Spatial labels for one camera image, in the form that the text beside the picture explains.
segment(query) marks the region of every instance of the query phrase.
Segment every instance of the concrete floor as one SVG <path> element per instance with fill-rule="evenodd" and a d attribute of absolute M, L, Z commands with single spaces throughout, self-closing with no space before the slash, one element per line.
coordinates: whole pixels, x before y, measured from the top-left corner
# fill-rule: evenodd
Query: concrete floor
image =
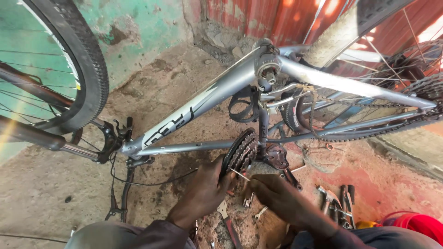
<path fill-rule="evenodd" d="M 184 104 L 207 82 L 224 70 L 217 60 L 201 49 L 181 44 L 163 52 L 151 65 L 143 68 L 128 84 L 113 91 L 101 118 L 111 121 L 134 117 L 134 135 L 154 126 L 173 108 Z M 229 119 L 225 101 L 204 116 L 194 120 L 162 144 L 199 140 L 235 138 L 248 124 Z M 89 125 L 84 138 L 100 146 L 99 130 Z M 304 187 L 303 194 L 320 207 L 323 196 L 315 189 L 321 184 L 335 191 L 341 184 L 356 187 L 356 220 L 376 220 L 396 210 L 413 210 L 443 221 L 443 183 L 421 175 L 395 158 L 381 157 L 364 141 L 334 144 L 324 148 L 324 142 L 299 141 L 307 149 L 305 169 L 295 173 Z M 286 144 L 291 168 L 302 163 L 302 151 L 294 143 Z M 136 169 L 135 182 L 158 183 L 175 178 L 209 162 L 223 150 L 169 154 L 155 157 L 155 163 Z M 125 158 L 117 157 L 117 176 L 124 178 Z M 110 165 L 98 165 L 64 152 L 50 152 L 31 146 L 0 166 L 0 233 L 50 237 L 67 240 L 72 226 L 79 228 L 106 216 L 110 201 L 112 178 Z M 255 164 L 254 173 L 277 173 L 263 164 Z M 190 177 L 157 187 L 132 186 L 128 201 L 128 223 L 148 226 L 155 219 L 166 217 L 169 209 L 183 194 Z M 123 184 L 116 182 L 116 195 Z M 256 200 L 251 209 L 240 206 L 241 183 L 235 196 L 227 196 L 228 213 L 239 233 L 244 248 L 273 249 L 284 236 L 285 224 L 271 211 L 259 221 L 253 216 L 262 205 Z M 72 200 L 65 203 L 65 198 Z M 218 212 L 199 221 L 200 246 L 233 248 L 227 229 Z M 60 249 L 63 244 L 0 237 L 2 248 Z"/>

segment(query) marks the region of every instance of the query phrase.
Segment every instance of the silver bicycle frame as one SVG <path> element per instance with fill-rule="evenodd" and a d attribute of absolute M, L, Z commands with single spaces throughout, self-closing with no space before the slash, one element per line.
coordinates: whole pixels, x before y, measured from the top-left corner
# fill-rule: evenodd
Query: silver bicycle frame
<path fill-rule="evenodd" d="M 336 91 L 365 97 L 384 99 L 394 103 L 418 108 L 416 111 L 377 118 L 351 125 L 341 125 L 331 129 L 324 129 L 319 132 L 319 135 L 334 134 L 355 128 L 363 128 L 381 124 L 387 121 L 413 117 L 423 114 L 427 109 L 436 107 L 436 104 L 432 101 L 418 97 L 411 97 L 403 93 L 390 91 L 385 88 L 366 84 L 353 79 L 324 73 L 288 59 L 294 54 L 302 53 L 308 48 L 309 45 L 280 48 L 281 56 L 278 56 L 278 60 L 281 71 L 295 77 L 301 82 L 306 82 L 315 86 L 326 87 Z M 149 131 L 145 132 L 144 135 L 138 137 L 134 141 L 124 143 L 119 152 L 137 159 L 141 156 L 156 154 L 229 148 L 233 143 L 233 140 L 217 140 L 164 146 L 153 146 L 153 144 L 171 134 L 175 130 L 183 127 L 216 105 L 222 103 L 224 100 L 256 80 L 257 77 L 254 69 L 254 60 L 256 59 L 257 55 L 257 53 L 251 53 L 249 56 L 243 58 L 240 63 L 225 71 L 215 83 L 187 102 L 181 108 L 173 112 L 166 119 L 151 128 Z M 382 62 L 377 53 L 367 51 L 346 50 L 342 55 L 340 55 L 339 59 L 340 58 L 353 61 Z M 259 102 L 259 107 L 261 110 L 259 122 L 266 123 L 266 125 L 264 125 L 264 130 L 260 130 L 260 137 L 264 135 L 263 139 L 260 140 L 262 147 L 266 145 L 266 142 L 285 143 L 313 137 L 312 134 L 309 133 L 279 140 L 267 139 L 269 110 L 266 109 L 266 105 L 262 104 L 261 102 Z"/>

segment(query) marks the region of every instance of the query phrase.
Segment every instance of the spanner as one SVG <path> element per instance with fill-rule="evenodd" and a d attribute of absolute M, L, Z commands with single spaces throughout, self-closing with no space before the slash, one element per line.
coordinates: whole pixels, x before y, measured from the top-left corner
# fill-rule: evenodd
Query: spanner
<path fill-rule="evenodd" d="M 268 209 L 268 207 L 267 206 L 265 206 L 258 214 L 256 214 L 255 216 L 254 216 L 254 218 L 256 219 L 256 220 L 258 220 L 258 219 L 260 219 L 260 216 L 266 211 Z"/>

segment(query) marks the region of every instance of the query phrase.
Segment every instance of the hand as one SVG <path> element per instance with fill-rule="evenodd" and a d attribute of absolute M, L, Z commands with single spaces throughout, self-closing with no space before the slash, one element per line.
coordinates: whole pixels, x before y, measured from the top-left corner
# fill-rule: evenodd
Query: hand
<path fill-rule="evenodd" d="M 224 155 L 220 155 L 212 163 L 202 165 L 197 174 L 187 186 L 184 196 L 169 211 L 166 220 L 176 226 L 188 230 L 195 220 L 213 213 L 218 205 L 225 199 L 235 173 L 225 175 L 218 182 Z"/>
<path fill-rule="evenodd" d="M 253 175 L 249 184 L 262 204 L 298 231 L 307 230 L 319 238 L 330 238 L 338 231 L 330 218 L 279 176 Z"/>

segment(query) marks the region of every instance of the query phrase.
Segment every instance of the red bucket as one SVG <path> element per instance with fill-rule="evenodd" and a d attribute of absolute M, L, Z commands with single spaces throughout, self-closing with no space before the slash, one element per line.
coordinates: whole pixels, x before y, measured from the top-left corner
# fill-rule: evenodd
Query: red bucket
<path fill-rule="evenodd" d="M 383 222 L 389 216 L 397 213 L 408 213 L 408 214 L 403 214 L 400 217 L 398 217 L 394 221 L 392 226 L 402 227 L 422 233 L 432 238 L 433 240 L 437 241 L 440 245 L 443 245 L 443 224 L 429 215 L 419 214 L 411 211 L 398 211 L 386 215 L 381 220 L 380 224 L 383 224 Z"/>

